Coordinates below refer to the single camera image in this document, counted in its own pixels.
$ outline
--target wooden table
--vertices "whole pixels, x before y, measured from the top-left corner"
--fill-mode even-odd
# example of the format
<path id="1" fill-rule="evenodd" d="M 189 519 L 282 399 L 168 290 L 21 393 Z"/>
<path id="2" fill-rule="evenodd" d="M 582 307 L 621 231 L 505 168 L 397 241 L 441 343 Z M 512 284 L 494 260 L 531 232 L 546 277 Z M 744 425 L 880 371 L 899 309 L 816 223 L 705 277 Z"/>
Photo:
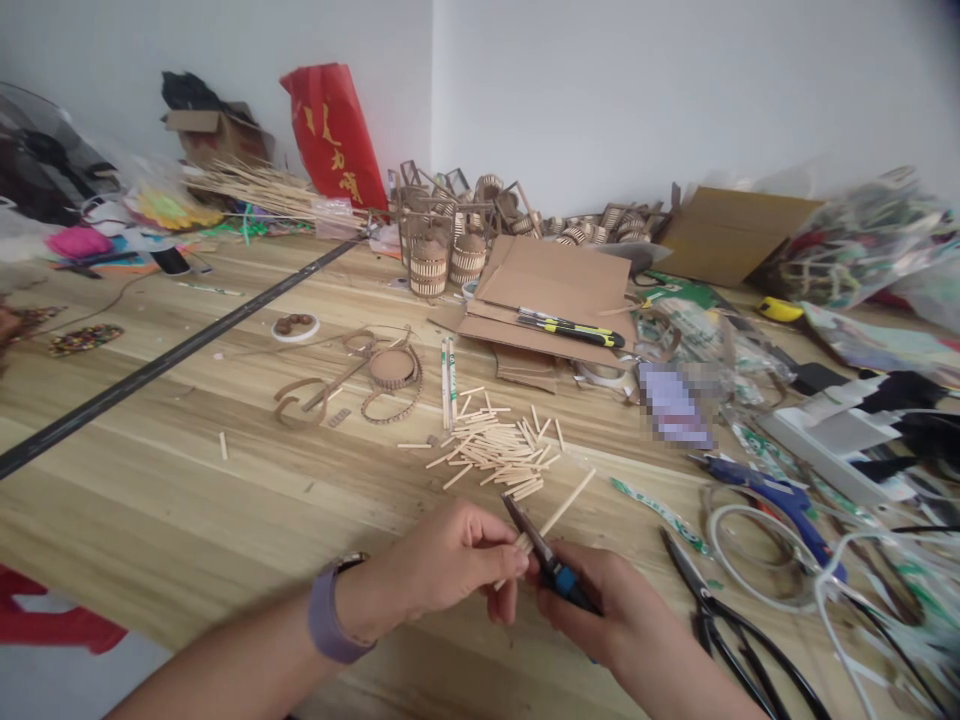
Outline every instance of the wooden table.
<path id="1" fill-rule="evenodd" d="M 203 282 L 245 292 L 244 298 L 153 276 L 130 286 L 94 320 L 126 329 L 109 345 L 65 359 L 48 357 L 40 340 L 13 348 L 0 384 L 0 448 L 331 247 L 308 237 L 249 248 L 221 245 L 207 256 L 216 272 Z M 176 650 L 211 624 L 310 577 L 335 554 L 384 547 L 446 495 L 504 514 L 496 492 L 478 487 L 473 476 L 443 493 L 450 469 L 424 470 L 437 453 L 395 447 L 441 434 L 439 344 L 448 334 L 426 321 L 426 302 L 389 287 L 401 275 L 399 262 L 365 247 L 352 250 L 0 483 L 0 562 Z M 62 322 L 102 307 L 127 279 L 50 273 L 45 284 L 18 292 L 10 305 L 69 305 L 53 321 Z M 730 297 L 744 308 L 753 300 L 749 293 Z M 370 384 L 361 372 L 331 403 L 329 416 L 353 411 L 338 428 L 281 427 L 271 414 L 279 387 L 307 376 L 333 378 L 354 362 L 337 340 L 302 349 L 274 341 L 270 325 L 290 312 L 319 317 L 318 340 L 367 324 L 390 326 L 375 329 L 396 338 L 409 325 L 425 359 L 420 405 L 404 422 L 365 422 L 359 406 Z M 790 329 L 763 330 L 798 360 L 826 359 Z M 663 549 L 660 519 L 606 478 L 642 489 L 695 523 L 698 493 L 708 478 L 682 450 L 654 439 L 640 409 L 617 402 L 609 390 L 578 389 L 567 367 L 556 396 L 495 380 L 494 372 L 486 346 L 458 341 L 461 389 L 485 385 L 495 405 L 526 414 L 535 402 L 541 419 L 563 419 L 568 456 L 553 466 L 544 490 L 525 501 L 534 520 L 560 503 L 584 468 L 596 467 L 597 478 L 552 535 L 623 554 L 678 614 L 689 613 L 693 600 Z M 379 411 L 395 412 L 407 392 L 384 399 Z M 220 455 L 220 432 L 227 437 L 227 461 Z M 722 449 L 736 452 L 728 436 Z M 861 717 L 818 620 L 777 613 L 726 584 L 722 597 L 774 638 L 834 717 Z M 885 717 L 901 715 L 885 692 L 876 686 L 871 692 Z M 351 718 L 643 716 L 605 670 L 540 619 L 528 595 L 521 596 L 519 620 L 509 632 L 487 623 L 479 598 L 403 627 L 308 705 L 321 710 L 317 716 Z"/>

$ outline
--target hand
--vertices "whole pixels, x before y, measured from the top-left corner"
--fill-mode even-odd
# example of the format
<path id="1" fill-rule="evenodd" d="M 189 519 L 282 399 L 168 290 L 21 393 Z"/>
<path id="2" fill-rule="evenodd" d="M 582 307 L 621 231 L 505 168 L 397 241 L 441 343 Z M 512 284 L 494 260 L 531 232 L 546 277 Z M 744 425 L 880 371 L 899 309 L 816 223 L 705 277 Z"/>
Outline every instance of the hand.
<path id="1" fill-rule="evenodd" d="M 647 579 L 621 556 L 564 541 L 553 542 L 551 547 L 580 578 L 603 617 L 581 610 L 544 587 L 537 591 L 540 613 L 554 630 L 609 669 L 625 688 L 630 671 L 639 666 L 642 656 L 649 655 L 656 639 L 670 633 L 689 634 Z M 530 579 L 539 586 L 539 578 L 532 573 Z"/>
<path id="2" fill-rule="evenodd" d="M 494 623 L 512 624 L 517 582 L 529 558 L 513 547 L 517 532 L 464 500 L 426 515 L 386 552 L 337 579 L 337 617 L 352 637 L 372 643 L 426 612 L 445 610 L 475 590 L 487 596 Z M 499 591 L 491 586 L 506 580 Z"/>

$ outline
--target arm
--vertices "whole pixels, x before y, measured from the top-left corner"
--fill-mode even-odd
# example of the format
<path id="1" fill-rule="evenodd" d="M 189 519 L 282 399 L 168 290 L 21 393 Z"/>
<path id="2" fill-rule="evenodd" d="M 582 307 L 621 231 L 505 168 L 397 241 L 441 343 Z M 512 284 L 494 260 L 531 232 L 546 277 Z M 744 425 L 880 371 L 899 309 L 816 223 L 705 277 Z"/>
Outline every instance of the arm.
<path id="1" fill-rule="evenodd" d="M 517 533 L 466 502 L 426 516 L 383 554 L 342 572 L 337 619 L 351 638 L 372 645 L 406 620 L 443 610 L 479 588 L 496 623 L 516 617 L 516 578 L 528 558 Z M 488 587 L 507 579 L 499 592 Z M 275 720 L 344 666 L 321 655 L 307 629 L 310 588 L 216 628 L 137 688 L 107 720 L 171 718 Z"/>
<path id="2" fill-rule="evenodd" d="M 553 550 L 595 590 L 603 617 L 544 588 L 537 592 L 541 614 L 610 670 L 651 718 L 766 720 L 630 563 L 573 543 L 553 543 Z"/>

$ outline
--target red bag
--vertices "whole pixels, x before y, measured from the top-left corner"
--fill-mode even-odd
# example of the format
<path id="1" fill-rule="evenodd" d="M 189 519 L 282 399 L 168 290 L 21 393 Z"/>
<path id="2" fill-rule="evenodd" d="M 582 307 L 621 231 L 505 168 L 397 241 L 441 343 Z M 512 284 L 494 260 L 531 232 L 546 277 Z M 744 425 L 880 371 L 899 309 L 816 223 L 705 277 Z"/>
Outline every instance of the red bag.
<path id="1" fill-rule="evenodd" d="M 350 198 L 355 208 L 386 211 L 387 197 L 350 68 L 297 68 L 280 78 L 290 93 L 293 133 L 314 187 Z"/>

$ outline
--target red stool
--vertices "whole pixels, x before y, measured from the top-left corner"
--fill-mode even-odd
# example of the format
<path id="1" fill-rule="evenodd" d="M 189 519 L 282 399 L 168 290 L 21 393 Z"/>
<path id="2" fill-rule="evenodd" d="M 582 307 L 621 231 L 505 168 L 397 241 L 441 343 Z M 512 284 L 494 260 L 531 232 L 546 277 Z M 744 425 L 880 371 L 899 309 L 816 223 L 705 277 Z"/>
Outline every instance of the red stool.
<path id="1" fill-rule="evenodd" d="M 14 595 L 46 595 L 40 583 L 0 565 L 0 645 L 85 647 L 102 655 L 116 647 L 127 631 L 86 608 L 64 613 L 23 610 Z"/>

